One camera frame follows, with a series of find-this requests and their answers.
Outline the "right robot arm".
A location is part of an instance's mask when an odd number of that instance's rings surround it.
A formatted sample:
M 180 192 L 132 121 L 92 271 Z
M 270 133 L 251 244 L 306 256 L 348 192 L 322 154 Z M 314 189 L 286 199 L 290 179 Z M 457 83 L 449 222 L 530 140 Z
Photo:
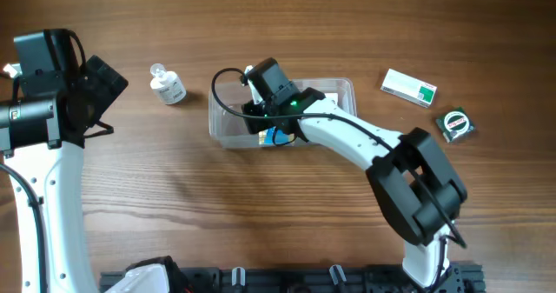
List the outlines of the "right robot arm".
M 466 244 L 455 220 L 467 189 L 434 138 L 420 128 L 379 128 L 317 89 L 299 90 L 273 58 L 248 66 L 240 80 L 252 93 L 242 106 L 248 131 L 275 128 L 364 170 L 382 215 L 405 242 L 402 269 L 422 289 L 437 289 L 449 265 L 448 242 Z

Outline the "blue yellow VapoDrops box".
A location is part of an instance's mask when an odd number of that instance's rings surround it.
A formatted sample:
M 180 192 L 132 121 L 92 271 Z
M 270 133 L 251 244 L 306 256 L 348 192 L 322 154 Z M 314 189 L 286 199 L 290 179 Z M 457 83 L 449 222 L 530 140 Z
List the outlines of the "blue yellow VapoDrops box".
M 258 134 L 258 144 L 260 146 L 286 146 L 294 141 L 294 135 L 284 134 L 276 127 L 261 131 Z

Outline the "dark green tape packet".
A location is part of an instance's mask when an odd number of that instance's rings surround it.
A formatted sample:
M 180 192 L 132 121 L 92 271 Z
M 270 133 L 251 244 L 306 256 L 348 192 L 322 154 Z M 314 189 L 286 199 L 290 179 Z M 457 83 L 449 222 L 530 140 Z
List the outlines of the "dark green tape packet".
M 458 107 L 435 119 L 447 143 L 453 143 L 476 131 L 476 126 L 463 108 Z

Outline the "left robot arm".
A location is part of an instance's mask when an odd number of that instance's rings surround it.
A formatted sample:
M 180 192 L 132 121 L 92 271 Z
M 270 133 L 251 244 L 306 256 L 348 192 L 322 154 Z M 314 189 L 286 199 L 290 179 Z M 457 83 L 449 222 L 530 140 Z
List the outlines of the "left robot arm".
M 19 69 L 1 103 L 1 170 L 14 191 L 23 292 L 97 292 L 82 207 L 88 130 L 113 133 L 101 117 L 128 82 L 86 57 L 72 30 L 15 37 Z

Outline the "white Hansaplast plaster box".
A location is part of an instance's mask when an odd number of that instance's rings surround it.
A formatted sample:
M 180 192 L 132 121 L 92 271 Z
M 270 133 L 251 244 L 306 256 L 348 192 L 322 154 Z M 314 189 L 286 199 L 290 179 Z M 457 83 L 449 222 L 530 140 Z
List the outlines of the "white Hansaplast plaster box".
M 338 94 L 337 93 L 326 93 L 325 97 L 330 99 L 335 105 L 338 104 Z

